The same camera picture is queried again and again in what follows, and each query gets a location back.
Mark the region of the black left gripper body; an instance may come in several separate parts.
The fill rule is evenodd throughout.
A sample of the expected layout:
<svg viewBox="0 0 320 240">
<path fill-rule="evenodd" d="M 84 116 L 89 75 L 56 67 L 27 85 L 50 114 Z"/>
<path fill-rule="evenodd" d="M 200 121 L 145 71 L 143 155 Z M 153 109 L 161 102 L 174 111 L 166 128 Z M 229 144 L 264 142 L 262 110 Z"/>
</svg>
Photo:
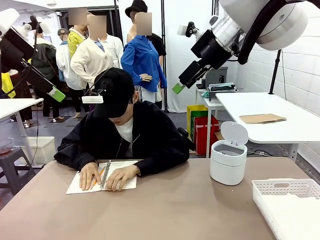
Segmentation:
<svg viewBox="0 0 320 240">
<path fill-rule="evenodd" d="M 34 55 L 34 47 L 30 45 L 13 27 L 0 41 L 1 72 L 16 70 L 23 73 L 28 68 L 28 60 Z"/>
</svg>

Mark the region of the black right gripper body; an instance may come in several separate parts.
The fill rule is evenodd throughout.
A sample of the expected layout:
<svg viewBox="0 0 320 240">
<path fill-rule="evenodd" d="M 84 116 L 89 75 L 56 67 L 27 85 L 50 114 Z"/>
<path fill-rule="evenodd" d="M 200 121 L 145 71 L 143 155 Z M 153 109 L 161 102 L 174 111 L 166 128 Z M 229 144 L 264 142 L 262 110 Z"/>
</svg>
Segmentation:
<svg viewBox="0 0 320 240">
<path fill-rule="evenodd" d="M 200 36 L 191 51 L 199 58 L 196 63 L 200 68 L 210 66 L 219 69 L 232 57 L 232 52 L 223 47 L 213 31 L 209 29 Z"/>
</svg>

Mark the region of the person's right hand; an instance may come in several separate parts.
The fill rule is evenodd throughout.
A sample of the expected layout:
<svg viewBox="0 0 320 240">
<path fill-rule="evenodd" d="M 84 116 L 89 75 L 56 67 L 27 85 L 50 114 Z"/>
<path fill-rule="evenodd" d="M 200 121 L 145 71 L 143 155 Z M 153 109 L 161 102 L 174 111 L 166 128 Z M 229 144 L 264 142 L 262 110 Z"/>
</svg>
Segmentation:
<svg viewBox="0 0 320 240">
<path fill-rule="evenodd" d="M 92 182 L 96 182 L 98 185 L 102 182 L 96 162 L 89 162 L 81 169 L 79 187 L 82 191 L 87 191 L 93 186 Z"/>
</svg>

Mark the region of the person's left hand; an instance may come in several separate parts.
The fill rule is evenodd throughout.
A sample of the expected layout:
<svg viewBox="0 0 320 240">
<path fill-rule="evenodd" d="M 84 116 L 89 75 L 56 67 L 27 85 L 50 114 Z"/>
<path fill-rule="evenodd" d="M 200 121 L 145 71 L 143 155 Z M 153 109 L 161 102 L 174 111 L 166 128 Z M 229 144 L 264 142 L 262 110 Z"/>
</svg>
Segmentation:
<svg viewBox="0 0 320 240">
<path fill-rule="evenodd" d="M 106 181 L 107 191 L 122 191 L 126 183 L 140 174 L 140 169 L 132 164 L 126 167 L 115 169 Z"/>
</svg>

